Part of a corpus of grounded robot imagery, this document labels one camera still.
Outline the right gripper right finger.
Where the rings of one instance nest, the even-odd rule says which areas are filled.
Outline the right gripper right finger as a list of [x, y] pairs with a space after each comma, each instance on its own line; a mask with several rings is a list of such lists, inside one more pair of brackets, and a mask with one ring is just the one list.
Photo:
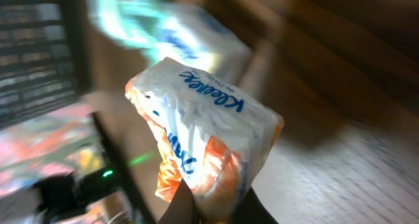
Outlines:
[[278, 224], [278, 222], [250, 187], [232, 216], [232, 224]]

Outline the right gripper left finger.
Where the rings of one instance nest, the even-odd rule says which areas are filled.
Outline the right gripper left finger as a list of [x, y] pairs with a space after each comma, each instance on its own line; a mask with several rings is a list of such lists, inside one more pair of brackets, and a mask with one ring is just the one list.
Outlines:
[[158, 224], [200, 224], [200, 214], [191, 190], [182, 179]]

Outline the yellow snack bag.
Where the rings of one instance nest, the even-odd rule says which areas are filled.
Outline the yellow snack bag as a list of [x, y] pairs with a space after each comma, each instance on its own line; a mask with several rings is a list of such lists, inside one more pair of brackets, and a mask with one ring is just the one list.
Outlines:
[[75, 103], [1, 131], [1, 196], [40, 179], [104, 166], [92, 108]]

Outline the orange tissue pack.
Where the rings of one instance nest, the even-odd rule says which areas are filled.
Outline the orange tissue pack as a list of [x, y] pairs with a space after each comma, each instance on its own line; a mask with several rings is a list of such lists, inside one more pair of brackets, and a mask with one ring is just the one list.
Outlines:
[[185, 182], [214, 222], [232, 216], [284, 125], [239, 88], [171, 58], [131, 78], [125, 96], [158, 145], [156, 196], [171, 202]]

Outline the teal tissue pack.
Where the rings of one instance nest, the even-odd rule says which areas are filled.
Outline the teal tissue pack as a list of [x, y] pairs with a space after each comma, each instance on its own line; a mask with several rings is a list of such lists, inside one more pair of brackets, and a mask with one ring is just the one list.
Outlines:
[[234, 84], [250, 48], [203, 8], [170, 0], [86, 0], [93, 25], [116, 44], [138, 49], [149, 65], [165, 57]]

